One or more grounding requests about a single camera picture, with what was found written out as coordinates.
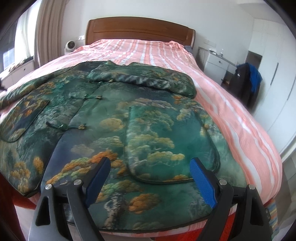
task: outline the blue garment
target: blue garment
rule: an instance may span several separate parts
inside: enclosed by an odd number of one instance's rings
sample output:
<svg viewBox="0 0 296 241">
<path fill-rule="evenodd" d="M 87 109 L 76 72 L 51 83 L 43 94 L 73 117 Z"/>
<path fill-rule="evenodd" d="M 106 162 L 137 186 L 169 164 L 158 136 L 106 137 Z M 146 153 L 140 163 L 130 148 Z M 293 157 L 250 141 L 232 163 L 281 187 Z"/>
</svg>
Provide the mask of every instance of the blue garment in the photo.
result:
<svg viewBox="0 0 296 241">
<path fill-rule="evenodd" d="M 250 67 L 250 81 L 252 83 L 251 91 L 252 91 L 252 93 L 255 93 L 257 91 L 257 87 L 261 83 L 262 77 L 254 65 L 251 65 L 249 63 L 245 63 L 245 64 L 248 64 Z"/>
</svg>

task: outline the beige curtain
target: beige curtain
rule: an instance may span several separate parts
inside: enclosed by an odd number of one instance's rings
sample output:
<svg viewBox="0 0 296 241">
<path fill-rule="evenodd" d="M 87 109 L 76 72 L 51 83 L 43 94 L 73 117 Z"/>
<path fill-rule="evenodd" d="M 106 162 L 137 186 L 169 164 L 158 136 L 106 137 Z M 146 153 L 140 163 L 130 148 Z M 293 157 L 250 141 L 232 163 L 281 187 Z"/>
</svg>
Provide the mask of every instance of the beige curtain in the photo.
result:
<svg viewBox="0 0 296 241">
<path fill-rule="evenodd" d="M 68 0 L 42 0 L 35 31 L 35 69 L 54 60 L 61 53 L 61 31 Z"/>
</svg>

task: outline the wardrobe handle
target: wardrobe handle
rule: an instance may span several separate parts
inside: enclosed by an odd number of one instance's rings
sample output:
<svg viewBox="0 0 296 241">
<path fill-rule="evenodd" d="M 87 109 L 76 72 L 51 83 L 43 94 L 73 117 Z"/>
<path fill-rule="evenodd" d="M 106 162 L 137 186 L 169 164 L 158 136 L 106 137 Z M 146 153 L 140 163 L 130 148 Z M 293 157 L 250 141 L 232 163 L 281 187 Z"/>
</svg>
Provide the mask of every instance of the wardrobe handle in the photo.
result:
<svg viewBox="0 0 296 241">
<path fill-rule="evenodd" d="M 290 98 L 290 95 L 291 95 L 291 93 L 292 93 L 292 90 L 293 90 L 293 88 L 294 88 L 294 85 L 295 85 L 295 81 L 296 81 L 296 75 L 295 75 L 294 82 L 293 82 L 292 88 L 291 88 L 291 90 L 290 90 L 290 93 L 289 93 L 289 95 L 288 95 L 287 101 L 288 101 L 288 100 L 289 100 L 289 98 Z"/>
<path fill-rule="evenodd" d="M 270 86 L 272 85 L 272 82 L 274 81 L 274 77 L 275 77 L 275 75 L 276 75 L 276 72 L 277 72 L 277 68 L 278 68 L 278 66 L 279 66 L 279 63 L 277 63 L 277 65 L 276 65 L 276 70 L 274 71 L 274 76 L 272 77 L 272 80 L 271 80 L 271 82 L 270 82 Z"/>
</svg>

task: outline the wooden headboard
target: wooden headboard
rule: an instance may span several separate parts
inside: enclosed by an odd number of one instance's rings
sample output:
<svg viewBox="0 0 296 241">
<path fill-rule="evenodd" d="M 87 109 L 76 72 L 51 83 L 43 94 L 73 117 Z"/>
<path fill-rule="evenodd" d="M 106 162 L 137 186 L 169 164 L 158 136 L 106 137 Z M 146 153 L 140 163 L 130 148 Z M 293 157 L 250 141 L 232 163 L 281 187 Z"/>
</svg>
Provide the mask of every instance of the wooden headboard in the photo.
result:
<svg viewBox="0 0 296 241">
<path fill-rule="evenodd" d="M 153 18 L 109 17 L 89 21 L 85 44 L 100 39 L 140 39 L 169 42 L 193 47 L 195 30 L 186 26 Z"/>
</svg>

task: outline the silver screw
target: silver screw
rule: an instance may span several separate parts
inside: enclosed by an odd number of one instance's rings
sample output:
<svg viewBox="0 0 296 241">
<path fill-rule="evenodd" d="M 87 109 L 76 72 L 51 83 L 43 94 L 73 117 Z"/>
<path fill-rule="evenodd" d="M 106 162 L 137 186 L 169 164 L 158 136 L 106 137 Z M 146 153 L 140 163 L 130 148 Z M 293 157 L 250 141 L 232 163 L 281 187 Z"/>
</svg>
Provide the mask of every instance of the silver screw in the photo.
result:
<svg viewBox="0 0 296 241">
<path fill-rule="evenodd" d="M 249 185 L 249 188 L 250 188 L 251 190 L 254 190 L 256 187 L 255 187 L 255 185 L 250 184 L 250 185 Z"/>
<path fill-rule="evenodd" d="M 82 181 L 80 179 L 76 179 L 74 181 L 74 185 L 80 185 L 82 183 Z"/>
<path fill-rule="evenodd" d="M 52 188 L 52 185 L 51 184 L 47 184 L 46 186 L 45 186 L 45 189 L 46 190 L 49 190 L 49 189 L 51 189 Z"/>
<path fill-rule="evenodd" d="M 225 181 L 224 179 L 221 179 L 219 180 L 219 183 L 224 186 L 227 184 L 227 181 Z"/>
</svg>

